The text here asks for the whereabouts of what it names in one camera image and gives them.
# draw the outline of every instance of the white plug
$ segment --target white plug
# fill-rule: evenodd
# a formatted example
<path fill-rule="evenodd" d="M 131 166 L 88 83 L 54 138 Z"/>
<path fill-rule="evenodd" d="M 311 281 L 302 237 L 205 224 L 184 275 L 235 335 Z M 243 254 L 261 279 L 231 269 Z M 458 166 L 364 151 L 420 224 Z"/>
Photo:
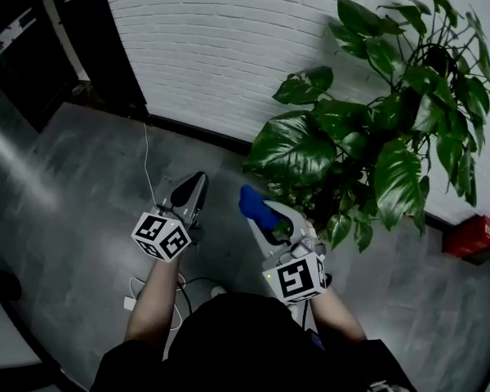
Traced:
<path fill-rule="evenodd" d="M 133 310 L 135 306 L 136 306 L 136 299 L 130 296 L 125 296 L 125 299 L 123 300 L 123 307 L 126 310 Z"/>

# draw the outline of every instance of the gray tile floor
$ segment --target gray tile floor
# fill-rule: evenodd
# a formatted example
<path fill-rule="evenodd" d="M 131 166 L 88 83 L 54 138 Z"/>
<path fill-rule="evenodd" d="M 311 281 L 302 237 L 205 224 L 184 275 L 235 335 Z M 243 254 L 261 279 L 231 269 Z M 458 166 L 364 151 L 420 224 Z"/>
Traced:
<path fill-rule="evenodd" d="M 38 135 L 0 96 L 0 266 L 22 283 L 17 309 L 33 334 L 86 387 L 103 353 L 123 338 L 129 278 L 145 278 L 153 262 L 130 238 L 151 205 L 144 158 L 139 122 L 63 105 Z M 201 215 L 206 238 L 185 254 L 183 275 L 267 293 L 261 254 L 237 206 L 240 186 L 257 184 L 241 173 L 242 160 L 149 129 L 154 186 L 199 170 L 211 179 Z M 405 219 L 392 233 L 377 226 L 362 255 L 348 239 L 326 267 L 369 337 L 389 346 L 419 391 L 472 392 L 490 364 L 490 262 L 468 265 L 440 245 L 440 232 L 428 228 L 420 238 Z M 194 307 L 211 287 L 187 287 Z M 185 314 L 183 298 L 177 303 Z"/>

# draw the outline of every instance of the white cable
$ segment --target white cable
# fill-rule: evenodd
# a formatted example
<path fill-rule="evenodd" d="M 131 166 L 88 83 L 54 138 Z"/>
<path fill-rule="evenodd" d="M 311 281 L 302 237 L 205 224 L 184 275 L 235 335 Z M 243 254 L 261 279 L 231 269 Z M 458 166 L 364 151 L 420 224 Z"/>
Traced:
<path fill-rule="evenodd" d="M 183 274 L 181 274 L 181 273 L 178 273 L 178 276 L 183 279 L 183 282 L 181 282 L 181 283 L 183 284 L 183 287 L 185 287 L 185 285 L 186 285 L 185 277 L 183 277 Z M 135 277 L 131 277 L 129 279 L 129 291 L 131 292 L 132 299 L 134 299 L 136 301 L 137 300 L 136 295 L 134 294 L 134 291 L 132 290 L 132 281 L 133 280 L 136 280 L 138 283 L 141 283 L 142 286 L 145 286 L 145 282 L 143 280 L 140 280 L 139 278 L 135 278 Z M 175 331 L 177 329 L 180 329 L 181 324 L 183 323 L 183 317 L 181 316 L 180 310 L 178 309 L 176 304 L 174 304 L 174 309 L 178 313 L 178 316 L 180 317 L 180 323 L 178 324 L 177 327 L 171 328 L 169 331 Z"/>
<path fill-rule="evenodd" d="M 157 203 L 156 203 L 156 198 L 154 198 L 153 184 L 150 182 L 149 172 L 147 171 L 147 157 L 149 156 L 149 138 L 147 137 L 147 125 L 145 125 L 145 122 L 144 122 L 144 128 L 145 128 L 145 161 L 144 161 L 144 169 L 145 169 L 145 174 L 147 175 L 147 181 L 149 182 L 150 193 L 153 195 L 153 201 L 154 201 L 154 204 L 156 205 Z"/>

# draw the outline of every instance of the white brick wall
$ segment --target white brick wall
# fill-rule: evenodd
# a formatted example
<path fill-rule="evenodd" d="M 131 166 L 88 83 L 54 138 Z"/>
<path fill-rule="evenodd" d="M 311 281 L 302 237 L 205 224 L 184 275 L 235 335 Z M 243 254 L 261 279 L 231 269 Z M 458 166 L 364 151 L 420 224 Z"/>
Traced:
<path fill-rule="evenodd" d="M 333 56 L 326 24 L 336 1 L 109 4 L 151 113 L 251 141 L 265 121 L 287 109 L 271 96 L 298 69 L 330 65 L 332 93 L 346 100 L 369 101 L 381 88 L 363 63 Z"/>

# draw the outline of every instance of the black shirt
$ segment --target black shirt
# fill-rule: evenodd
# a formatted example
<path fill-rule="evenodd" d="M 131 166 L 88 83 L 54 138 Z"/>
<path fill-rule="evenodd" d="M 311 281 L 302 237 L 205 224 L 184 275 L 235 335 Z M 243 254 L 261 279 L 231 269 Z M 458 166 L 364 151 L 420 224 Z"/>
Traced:
<path fill-rule="evenodd" d="M 108 352 L 91 392 L 264 385 L 276 391 L 297 385 L 415 391 L 381 341 L 351 343 L 331 329 L 318 331 L 325 350 L 310 340 L 277 299 L 219 295 L 184 321 L 167 360 L 142 341 L 128 341 Z"/>

